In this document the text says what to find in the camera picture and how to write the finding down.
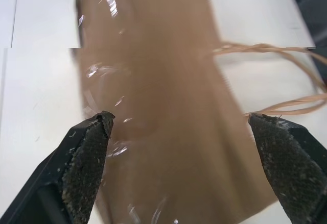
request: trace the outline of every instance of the paper bag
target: paper bag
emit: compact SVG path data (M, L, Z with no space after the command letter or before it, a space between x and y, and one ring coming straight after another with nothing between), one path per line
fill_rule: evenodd
M116 116L106 223L238 223L275 201L213 62L208 0L78 0L86 113Z

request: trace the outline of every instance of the white surface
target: white surface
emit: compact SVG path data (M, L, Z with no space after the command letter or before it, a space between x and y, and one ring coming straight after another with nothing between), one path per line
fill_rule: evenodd
M223 40L314 47L293 0L212 0Z
M0 215L82 116L68 49L9 49L0 133Z
M1 114L3 104L3 91L5 85L5 68L6 68L7 49L0 48L0 126L1 126Z
M291 54L319 76L307 55ZM244 113L315 93L308 75L277 54L233 53L215 59Z
M279 202L270 205L264 211L241 222L241 224L291 224Z
M0 0L0 49L11 46L16 0Z
M13 47L78 47L75 0L17 0Z

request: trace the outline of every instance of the black object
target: black object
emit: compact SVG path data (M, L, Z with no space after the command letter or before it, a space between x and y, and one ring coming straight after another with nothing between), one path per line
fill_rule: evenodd
M292 223L327 223L327 150L296 123L251 114L266 177Z
M0 224L85 224L100 186L114 116L102 112L72 127L43 160Z
M316 47L327 47L327 0L302 0L298 6Z

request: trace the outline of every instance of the brown paper bag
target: brown paper bag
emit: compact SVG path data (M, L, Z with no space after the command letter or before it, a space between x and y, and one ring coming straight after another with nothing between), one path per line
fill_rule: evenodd
M238 223L275 196L213 63L208 0L79 0L85 106L116 119L106 223Z

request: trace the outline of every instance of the twisted paper handle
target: twisted paper handle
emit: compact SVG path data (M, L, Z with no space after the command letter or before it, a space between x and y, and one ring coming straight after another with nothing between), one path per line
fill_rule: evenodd
M269 44L255 44L255 45L244 45L244 44L236 44L225 42L220 49L214 50L214 55L222 55L227 53L236 53L236 52L258 52L258 53L266 53L266 52L276 52L279 55L285 57L286 59L293 62L299 68L301 68L312 80L312 82L319 87L324 93L317 95L310 95L306 97L302 97L299 99L278 103L276 105L270 106L268 108L255 111L253 113L266 114L266 115L299 115L313 112L327 103L327 88L326 85L321 81L320 78L316 76L309 68L303 65L299 60L297 60L292 54L287 53L285 51L294 51L294 52L302 52L311 55L316 58L320 62L327 65L327 58L313 53L305 48L300 47L286 47L286 48L278 48ZM296 109L296 110L279 110L284 107L295 106L299 104L307 104L316 101L321 101L321 103L317 105L312 105L308 108Z

